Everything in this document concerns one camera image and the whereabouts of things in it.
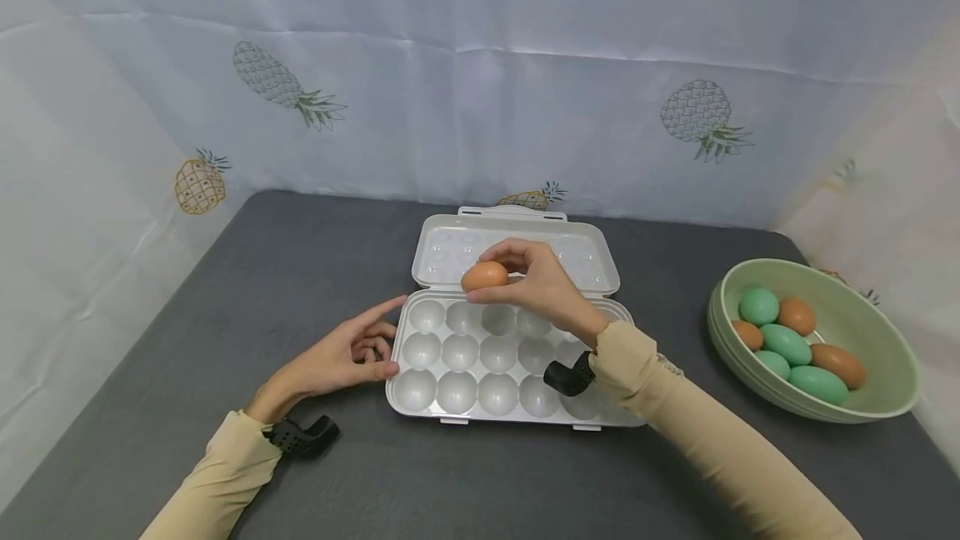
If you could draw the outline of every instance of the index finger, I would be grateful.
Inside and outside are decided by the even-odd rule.
[[[380,304],[376,307],[369,308],[367,311],[357,315],[357,317],[350,319],[347,322],[347,325],[349,325],[352,332],[360,333],[372,326],[374,323],[377,323],[377,321],[382,319],[387,313],[390,313],[392,310],[394,310],[394,308],[403,305],[403,303],[406,301],[407,295],[403,294],[402,296],[397,296],[397,298],[392,298],[386,302],[380,302]]]
[[[508,237],[505,241],[500,241],[488,248],[478,261],[499,261],[500,258],[522,257],[524,261],[529,262],[529,251],[534,248],[535,242],[524,241],[518,237]]]

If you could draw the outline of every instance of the table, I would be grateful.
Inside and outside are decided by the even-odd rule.
[[[423,219],[455,207],[290,192],[254,195],[0,517],[0,538],[136,538],[223,415],[341,320],[417,289]],[[735,263],[801,262],[745,229],[574,217],[617,262],[615,295],[695,383],[777,445],[865,538],[946,538],[960,482],[912,415],[809,421],[751,393],[705,320]],[[406,418],[382,386],[299,406],[342,429],[311,462],[284,459],[234,538],[739,538],[746,530],[649,427]]]

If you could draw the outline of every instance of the black plastic clip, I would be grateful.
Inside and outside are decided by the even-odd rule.
[[[589,357],[590,351],[583,351],[583,355],[573,364],[573,369],[558,361],[551,362],[543,372],[543,381],[563,396],[582,393],[596,377],[590,369]]]
[[[340,427],[327,415],[323,415],[305,431],[295,422],[284,419],[263,435],[273,446],[291,457],[314,457],[340,438]]]

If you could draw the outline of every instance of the white curtain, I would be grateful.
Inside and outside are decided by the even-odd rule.
[[[924,422],[948,437],[958,285],[933,252],[904,253],[957,261],[931,209],[955,192],[958,15],[958,0],[0,0],[0,507],[261,188],[782,226],[878,288],[938,363]],[[860,182],[817,190],[848,158]]]

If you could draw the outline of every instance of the pineapple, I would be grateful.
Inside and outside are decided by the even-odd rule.
[[[850,282],[847,282],[847,280],[843,279],[843,277],[839,273],[837,273],[836,271],[833,271],[832,269],[820,269],[820,273],[826,273],[828,276],[832,277],[834,280],[839,280],[840,282],[843,282],[844,286],[847,286],[848,288],[852,288],[852,286],[850,285]],[[866,292],[864,292],[863,290],[857,290],[857,291],[860,293],[860,296],[863,296],[864,298],[869,300],[870,304],[873,305],[874,307],[880,306],[880,295],[877,293],[877,290],[870,288]]]
[[[326,125],[327,129],[333,130],[330,122],[343,120],[343,115],[337,111],[346,109],[347,106],[330,102],[334,94],[321,97],[318,96],[321,92],[318,90],[304,92],[303,86],[299,85],[294,74],[290,73],[282,62],[253,42],[237,43],[233,49],[233,68],[240,79],[261,97],[301,112],[308,128],[312,123],[316,123],[317,129]]]
[[[557,182],[546,182],[542,188],[535,191],[520,192],[511,194],[510,197],[504,197],[497,201],[497,205],[519,205],[534,211],[546,211],[548,205],[563,200],[563,194],[566,190],[561,190]]]
[[[199,159],[189,159],[177,172],[174,194],[185,213],[204,214],[227,197],[223,175],[230,168],[227,157],[215,156],[209,150],[197,150]]]
[[[671,136],[683,142],[700,143],[694,159],[720,163],[727,155],[740,154],[740,147],[752,147],[749,132],[727,127],[733,111],[723,88],[698,79],[672,94],[661,109],[661,121]]]
[[[857,161],[847,159],[830,175],[825,186],[835,192],[845,193],[858,184],[861,174],[857,169]]]

